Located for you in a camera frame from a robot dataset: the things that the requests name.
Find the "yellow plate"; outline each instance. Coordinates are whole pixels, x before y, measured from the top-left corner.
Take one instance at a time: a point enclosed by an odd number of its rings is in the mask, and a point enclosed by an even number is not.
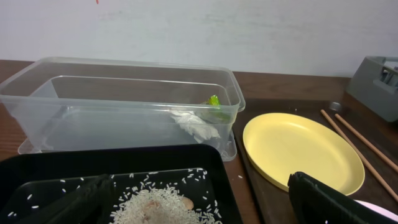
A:
[[[253,166],[268,181],[288,191],[289,175],[302,171],[350,195],[365,179],[361,159],[339,135],[310,119],[269,113],[250,120],[243,143]]]

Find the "dark brown tray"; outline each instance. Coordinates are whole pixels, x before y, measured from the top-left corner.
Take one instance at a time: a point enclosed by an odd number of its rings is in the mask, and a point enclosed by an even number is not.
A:
[[[398,174],[386,165],[375,153],[362,143],[354,134],[346,129],[334,117],[335,112],[331,109],[328,101],[310,100],[246,100],[246,108],[238,114],[233,130],[236,138],[238,153],[243,160],[244,167],[248,173],[249,182],[254,193],[257,207],[266,224],[292,224],[297,223],[287,192],[275,187],[264,179],[251,165],[243,145],[243,129],[254,117],[264,113],[291,113],[314,120],[326,127],[333,129],[328,121],[320,113],[324,109],[335,120],[338,126],[351,139],[355,146],[364,154],[373,167],[381,174],[392,189],[398,192]],[[380,151],[398,164],[398,148],[387,140],[379,131],[367,123],[365,119],[351,111],[349,108],[341,107],[338,113],[349,122],[364,137],[373,143]],[[363,186],[353,195],[349,196],[355,200],[363,200],[381,206],[398,214],[398,204],[392,199],[382,185],[374,178],[370,171],[365,168],[365,181]]]

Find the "wooden stick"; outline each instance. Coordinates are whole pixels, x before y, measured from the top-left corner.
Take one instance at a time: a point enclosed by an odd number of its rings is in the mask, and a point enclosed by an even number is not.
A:
[[[365,143],[369,148],[372,149],[374,153],[376,153],[387,165],[393,168],[398,173],[398,166],[394,162],[392,162],[386,155],[384,155],[378,148],[376,148],[372,143],[370,143],[362,134],[357,132],[344,118],[340,115],[335,114],[336,118],[343,123],[352,133],[356,135],[363,143]]]
[[[355,147],[355,145],[347,138],[344,132],[337,126],[337,124],[329,117],[329,115],[321,110],[322,115],[329,121],[329,123],[334,127],[334,129],[339,133],[343,139],[350,144],[350,146],[356,151],[359,158],[361,158],[362,162],[369,169],[369,171],[373,174],[373,176],[380,182],[380,184],[390,193],[390,195],[394,198],[396,202],[398,202],[398,195],[391,189],[391,187],[387,184],[387,182],[380,176],[380,174],[374,169],[371,163],[362,155],[362,153]]]

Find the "crumpled white tissue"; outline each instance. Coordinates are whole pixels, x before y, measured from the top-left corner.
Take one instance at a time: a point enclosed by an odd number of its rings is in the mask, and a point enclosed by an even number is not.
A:
[[[193,111],[170,110],[169,112],[174,115],[171,117],[181,129],[192,135],[198,143],[211,138],[220,138],[217,129],[199,118]]]

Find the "white rice pile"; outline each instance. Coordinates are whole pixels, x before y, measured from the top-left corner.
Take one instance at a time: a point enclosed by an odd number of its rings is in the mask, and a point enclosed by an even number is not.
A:
[[[182,196],[175,187],[141,190],[130,200],[120,203],[120,209],[112,212],[113,224],[221,224],[208,212],[196,213],[186,209]]]

